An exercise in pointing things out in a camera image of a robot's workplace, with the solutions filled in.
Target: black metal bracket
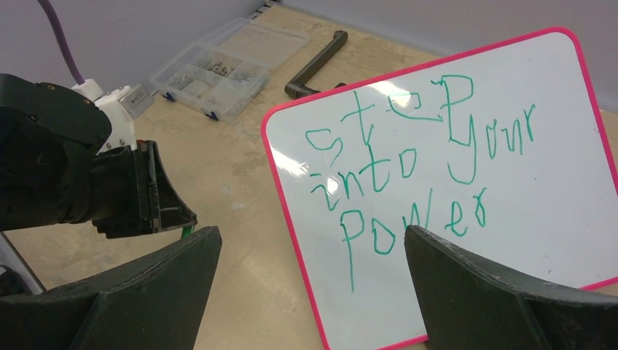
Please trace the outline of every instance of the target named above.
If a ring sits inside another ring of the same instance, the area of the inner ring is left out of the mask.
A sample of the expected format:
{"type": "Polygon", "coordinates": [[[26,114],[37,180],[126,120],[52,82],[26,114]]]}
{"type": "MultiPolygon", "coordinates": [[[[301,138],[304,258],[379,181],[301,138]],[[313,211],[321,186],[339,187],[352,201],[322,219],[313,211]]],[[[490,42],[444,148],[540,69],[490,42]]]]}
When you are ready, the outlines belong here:
{"type": "MultiPolygon", "coordinates": [[[[313,78],[316,73],[324,67],[326,62],[330,61],[332,56],[341,50],[341,47],[348,41],[348,32],[347,31],[336,31],[332,36],[332,40],[318,53],[305,67],[303,67],[298,74],[296,74],[292,80],[290,80],[286,87],[285,91],[288,96],[293,99],[313,95],[314,93],[319,93],[320,91],[314,90],[308,87],[307,84],[311,78],[313,78]]],[[[345,85],[340,82],[337,84],[337,88],[339,86],[345,85]]]]}

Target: table surface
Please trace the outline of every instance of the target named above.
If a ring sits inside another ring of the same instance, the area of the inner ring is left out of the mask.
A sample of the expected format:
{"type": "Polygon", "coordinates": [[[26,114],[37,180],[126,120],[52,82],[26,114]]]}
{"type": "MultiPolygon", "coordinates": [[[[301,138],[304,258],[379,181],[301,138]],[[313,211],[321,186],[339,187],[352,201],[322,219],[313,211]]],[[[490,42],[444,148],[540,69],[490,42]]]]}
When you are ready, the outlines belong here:
{"type": "MultiPolygon", "coordinates": [[[[217,225],[223,248],[196,349],[321,349],[281,205],[259,134],[267,110],[289,101],[283,87],[345,29],[348,43],[310,81],[318,90],[357,82],[436,58],[380,37],[284,7],[257,21],[300,31],[309,43],[272,71],[271,80],[232,124],[212,122],[156,98],[136,121],[140,139],[157,141],[163,165],[198,227],[217,225]]],[[[618,155],[618,115],[603,113],[618,155]]],[[[179,239],[180,231],[106,240],[90,224],[8,232],[46,288],[77,281],[179,239]]],[[[618,295],[618,285],[601,292],[618,295]]],[[[425,349],[423,344],[407,349],[425,349]]]]}

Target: clear organizer box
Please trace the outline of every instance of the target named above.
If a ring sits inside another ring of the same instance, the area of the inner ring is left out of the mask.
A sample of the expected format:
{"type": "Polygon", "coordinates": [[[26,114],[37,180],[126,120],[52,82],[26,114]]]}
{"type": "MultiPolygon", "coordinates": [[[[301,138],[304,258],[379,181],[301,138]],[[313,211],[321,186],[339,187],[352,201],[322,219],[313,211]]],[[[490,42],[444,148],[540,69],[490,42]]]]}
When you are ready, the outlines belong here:
{"type": "Polygon", "coordinates": [[[170,100],[232,122],[264,87],[269,69],[307,41],[302,34],[238,18],[191,44],[150,82],[170,100]]]}

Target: purple cable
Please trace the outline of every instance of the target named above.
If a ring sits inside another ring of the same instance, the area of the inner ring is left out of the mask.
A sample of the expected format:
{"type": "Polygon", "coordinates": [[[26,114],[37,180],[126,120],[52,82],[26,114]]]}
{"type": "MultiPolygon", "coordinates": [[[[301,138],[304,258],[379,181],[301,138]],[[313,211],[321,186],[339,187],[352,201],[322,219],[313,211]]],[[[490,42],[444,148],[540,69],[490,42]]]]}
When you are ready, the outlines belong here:
{"type": "Polygon", "coordinates": [[[75,65],[75,61],[73,61],[73,56],[71,56],[71,51],[69,50],[69,46],[66,44],[66,38],[64,37],[64,32],[62,31],[62,26],[60,25],[60,21],[58,16],[56,15],[56,11],[52,7],[50,0],[37,0],[45,14],[47,15],[47,19],[50,20],[50,24],[52,25],[52,30],[54,31],[54,35],[56,36],[56,41],[58,42],[58,46],[60,48],[60,52],[62,53],[62,57],[66,65],[73,76],[73,79],[77,82],[77,84],[83,84],[84,78],[82,74],[79,73],[77,66],[75,65]]]}

